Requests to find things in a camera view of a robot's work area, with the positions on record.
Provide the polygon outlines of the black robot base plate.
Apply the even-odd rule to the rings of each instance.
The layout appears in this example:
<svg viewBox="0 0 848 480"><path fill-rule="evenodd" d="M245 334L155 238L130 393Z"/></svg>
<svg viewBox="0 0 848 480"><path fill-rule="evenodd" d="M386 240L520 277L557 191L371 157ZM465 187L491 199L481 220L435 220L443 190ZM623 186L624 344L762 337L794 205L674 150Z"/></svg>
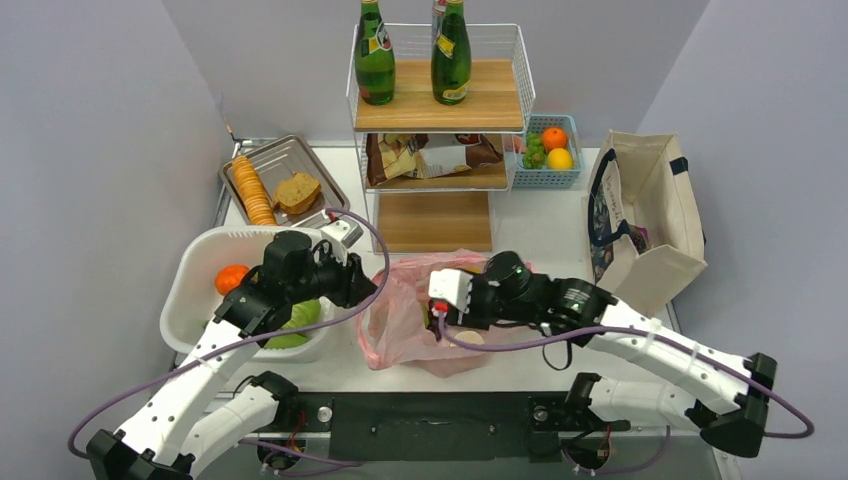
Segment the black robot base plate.
<svg viewBox="0 0 848 480"><path fill-rule="evenodd" d="M568 441L603 434L563 392L302 392L274 432L326 433L332 458L349 461L551 461Z"/></svg>

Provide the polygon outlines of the beige canvas tote bag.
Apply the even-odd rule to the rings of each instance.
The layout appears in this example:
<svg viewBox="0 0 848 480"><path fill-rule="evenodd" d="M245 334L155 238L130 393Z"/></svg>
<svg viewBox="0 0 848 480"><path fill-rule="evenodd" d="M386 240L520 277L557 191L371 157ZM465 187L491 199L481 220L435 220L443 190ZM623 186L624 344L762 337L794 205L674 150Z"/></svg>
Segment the beige canvas tote bag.
<svg viewBox="0 0 848 480"><path fill-rule="evenodd" d="M674 134L609 131L585 211L591 279L642 314L660 312L707 266L689 162ZM630 225L648 230L651 249L642 255Z"/></svg>

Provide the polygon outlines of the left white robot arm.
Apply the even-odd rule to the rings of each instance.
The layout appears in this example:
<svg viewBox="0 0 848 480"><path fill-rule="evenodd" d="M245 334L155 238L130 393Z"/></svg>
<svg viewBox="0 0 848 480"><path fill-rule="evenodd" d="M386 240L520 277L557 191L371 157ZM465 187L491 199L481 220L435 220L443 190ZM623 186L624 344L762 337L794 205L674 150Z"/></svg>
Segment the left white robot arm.
<svg viewBox="0 0 848 480"><path fill-rule="evenodd" d="M328 232L284 229L260 264L224 295L180 367L115 431L100 430L86 457L98 479L193 479L242 438L269 425L292 426L297 387L267 372L210 415L204 413L230 378L268 343L286 334L296 305L325 298L351 315L379 292L362 259Z"/></svg>

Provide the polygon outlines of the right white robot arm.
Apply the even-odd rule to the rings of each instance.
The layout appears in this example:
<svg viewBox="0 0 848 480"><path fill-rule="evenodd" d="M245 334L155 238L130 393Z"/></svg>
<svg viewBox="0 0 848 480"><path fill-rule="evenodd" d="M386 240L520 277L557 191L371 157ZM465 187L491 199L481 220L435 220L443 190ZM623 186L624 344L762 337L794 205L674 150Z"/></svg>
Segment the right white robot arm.
<svg viewBox="0 0 848 480"><path fill-rule="evenodd" d="M448 305L449 321L487 329L498 320L623 359L663 379L651 386L592 372L575 377L565 413L577 428L628 421L696 431L710 446L754 458L766 436L768 391L777 361L702 345L579 278L534 273L517 253L491 257L480 273L448 268L430 276L428 293Z"/></svg>

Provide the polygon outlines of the watermelon slice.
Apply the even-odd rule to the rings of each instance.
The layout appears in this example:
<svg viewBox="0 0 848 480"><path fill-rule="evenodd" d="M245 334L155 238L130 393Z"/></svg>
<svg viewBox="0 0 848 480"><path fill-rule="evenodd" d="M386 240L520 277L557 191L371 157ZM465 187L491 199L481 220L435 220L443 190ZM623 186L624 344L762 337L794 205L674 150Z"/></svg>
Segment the watermelon slice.
<svg viewBox="0 0 848 480"><path fill-rule="evenodd" d="M523 155L526 152L525 140L520 135L503 135L502 145L505 152Z"/></svg>

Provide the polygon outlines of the pink plastic grocery bag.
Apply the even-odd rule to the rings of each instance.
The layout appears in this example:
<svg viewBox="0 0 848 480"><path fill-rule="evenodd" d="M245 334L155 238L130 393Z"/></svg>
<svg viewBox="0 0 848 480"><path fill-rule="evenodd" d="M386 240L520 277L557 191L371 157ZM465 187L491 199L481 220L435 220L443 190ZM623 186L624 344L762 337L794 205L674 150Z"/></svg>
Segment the pink plastic grocery bag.
<svg viewBox="0 0 848 480"><path fill-rule="evenodd" d="M430 273L443 268L483 270L488 257L460 249L404 256L391 264L388 281L368 310L354 317L357 340L368 367L416 367L448 378L484 366L490 355L461 348L428 329Z"/></svg>

